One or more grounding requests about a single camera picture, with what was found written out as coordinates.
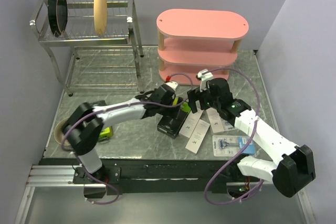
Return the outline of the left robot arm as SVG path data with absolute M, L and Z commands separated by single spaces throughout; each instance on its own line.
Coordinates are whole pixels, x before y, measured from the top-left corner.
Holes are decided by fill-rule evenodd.
M 160 115 L 174 116 L 179 108 L 173 105 L 177 82 L 169 81 L 152 91 L 122 103 L 78 106 L 61 126 L 64 138 L 86 169 L 85 176 L 93 183 L 107 182 L 108 173 L 95 146 L 102 130 L 119 123 Z

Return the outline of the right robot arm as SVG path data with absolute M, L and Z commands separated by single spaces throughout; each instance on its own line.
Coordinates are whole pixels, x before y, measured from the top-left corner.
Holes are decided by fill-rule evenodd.
M 290 198 L 315 177 L 313 151 L 306 145 L 298 146 L 265 123 L 246 102 L 235 99 L 223 78 L 215 78 L 187 93 L 192 112 L 215 109 L 219 116 L 233 127 L 250 136 L 263 149 L 271 161 L 246 156 L 230 170 L 231 178 L 242 181 L 252 176 L 273 182 L 277 190 Z

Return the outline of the pink three-tier shelf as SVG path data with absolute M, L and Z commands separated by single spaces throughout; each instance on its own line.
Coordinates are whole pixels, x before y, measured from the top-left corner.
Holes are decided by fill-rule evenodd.
M 248 21 L 224 10 L 168 9 L 156 20 L 159 75 L 179 84 L 199 85 L 199 71 L 216 69 L 216 78 L 228 79 L 228 68 L 237 59 Z

